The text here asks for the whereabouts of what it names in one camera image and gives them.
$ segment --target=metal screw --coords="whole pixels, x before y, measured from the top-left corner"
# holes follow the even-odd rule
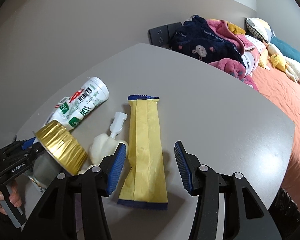
[[[200,171],[208,171],[208,166],[206,166],[206,165],[201,165],[200,167],[199,167],[199,169],[200,169]]]
[[[66,175],[64,173],[59,173],[57,175],[57,179],[64,179],[66,177]]]
[[[243,178],[243,175],[242,175],[242,173],[240,173],[240,172],[236,172],[236,173],[234,174],[234,176],[235,176],[237,179],[242,179],[242,178]]]
[[[91,168],[91,170],[92,170],[92,172],[99,172],[99,171],[101,171],[101,168],[99,166],[93,166]]]

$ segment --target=fingernail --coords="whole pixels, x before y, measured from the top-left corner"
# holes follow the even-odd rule
[[[0,200],[4,200],[4,196],[1,192],[0,192]]]

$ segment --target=yellow duck plush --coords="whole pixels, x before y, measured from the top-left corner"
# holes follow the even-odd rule
[[[283,72],[286,72],[288,69],[288,64],[283,56],[280,54],[273,54],[270,58],[272,66],[274,68],[280,69]]]

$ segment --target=human hand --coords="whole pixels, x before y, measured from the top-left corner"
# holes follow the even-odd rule
[[[11,190],[12,190],[12,193],[11,193],[11,195],[9,197],[10,202],[15,207],[20,207],[21,206],[21,198],[20,198],[20,195],[18,193],[18,184],[17,184],[17,182],[15,180],[12,182]],[[1,191],[0,191],[0,200],[4,200],[4,196],[3,196],[3,194],[2,194]],[[0,212],[2,214],[5,214],[5,215],[7,214],[5,212],[5,210],[3,209],[3,207],[1,206],[1,204],[0,204]]]

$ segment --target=checkered pillow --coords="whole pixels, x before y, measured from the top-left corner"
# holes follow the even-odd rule
[[[259,18],[246,18],[245,23],[253,37],[260,41],[270,43],[271,37],[275,36],[270,25],[264,20]]]

